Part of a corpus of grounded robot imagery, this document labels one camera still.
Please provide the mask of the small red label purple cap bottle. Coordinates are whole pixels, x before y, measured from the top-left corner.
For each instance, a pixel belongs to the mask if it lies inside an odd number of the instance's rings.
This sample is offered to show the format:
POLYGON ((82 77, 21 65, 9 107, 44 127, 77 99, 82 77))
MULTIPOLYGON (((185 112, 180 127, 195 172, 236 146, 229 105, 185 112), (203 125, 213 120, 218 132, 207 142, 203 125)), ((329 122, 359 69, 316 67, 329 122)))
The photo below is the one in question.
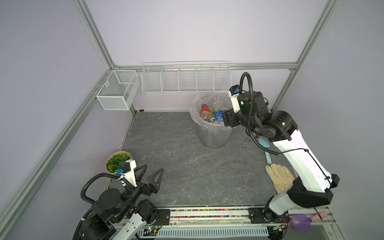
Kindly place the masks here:
POLYGON ((212 113, 206 104, 202 105, 200 117, 206 122, 211 122, 212 113))

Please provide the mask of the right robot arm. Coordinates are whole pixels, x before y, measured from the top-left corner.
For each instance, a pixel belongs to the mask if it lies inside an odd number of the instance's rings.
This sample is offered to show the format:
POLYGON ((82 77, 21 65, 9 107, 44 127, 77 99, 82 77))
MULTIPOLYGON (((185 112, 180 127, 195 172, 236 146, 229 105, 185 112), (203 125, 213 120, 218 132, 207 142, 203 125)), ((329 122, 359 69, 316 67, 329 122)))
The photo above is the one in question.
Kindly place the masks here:
POLYGON ((223 112, 224 125, 245 127, 259 148, 271 155, 284 155, 298 174, 286 190, 268 200, 256 219, 261 223, 286 221, 288 211, 297 206, 329 205, 334 196, 331 190, 338 186, 340 178, 317 160, 291 115, 285 111, 269 112, 263 94, 254 91, 248 72, 229 89, 229 98, 233 107, 223 112))

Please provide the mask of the blue label bottle white cap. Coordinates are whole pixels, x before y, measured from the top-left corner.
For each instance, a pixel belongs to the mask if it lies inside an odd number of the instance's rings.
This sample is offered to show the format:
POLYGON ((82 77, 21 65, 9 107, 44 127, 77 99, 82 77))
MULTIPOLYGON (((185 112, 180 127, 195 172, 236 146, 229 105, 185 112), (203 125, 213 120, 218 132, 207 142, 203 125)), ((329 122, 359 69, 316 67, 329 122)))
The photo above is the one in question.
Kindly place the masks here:
POLYGON ((217 123, 223 123, 224 102, 217 99, 213 102, 214 116, 217 123))

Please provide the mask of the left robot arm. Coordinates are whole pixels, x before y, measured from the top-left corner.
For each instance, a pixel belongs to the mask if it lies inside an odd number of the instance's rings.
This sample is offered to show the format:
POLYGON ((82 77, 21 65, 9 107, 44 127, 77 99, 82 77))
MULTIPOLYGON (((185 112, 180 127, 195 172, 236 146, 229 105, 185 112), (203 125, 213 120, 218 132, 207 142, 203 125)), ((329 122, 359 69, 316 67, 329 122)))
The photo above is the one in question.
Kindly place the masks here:
POLYGON ((79 221, 74 240, 130 240, 138 237, 138 232, 146 225, 163 218, 158 215, 158 208, 148 199, 139 200, 140 196, 149 197, 160 190, 164 169, 150 175, 148 183, 141 179, 147 170, 147 165, 139 168, 134 161, 120 163, 116 174, 101 173, 92 177, 81 190, 81 199, 91 205, 90 209, 79 221), (135 170, 141 173, 136 176, 135 170), (97 200, 86 195, 89 186, 101 177, 118 180, 125 188, 120 192, 116 188, 105 190, 97 200))

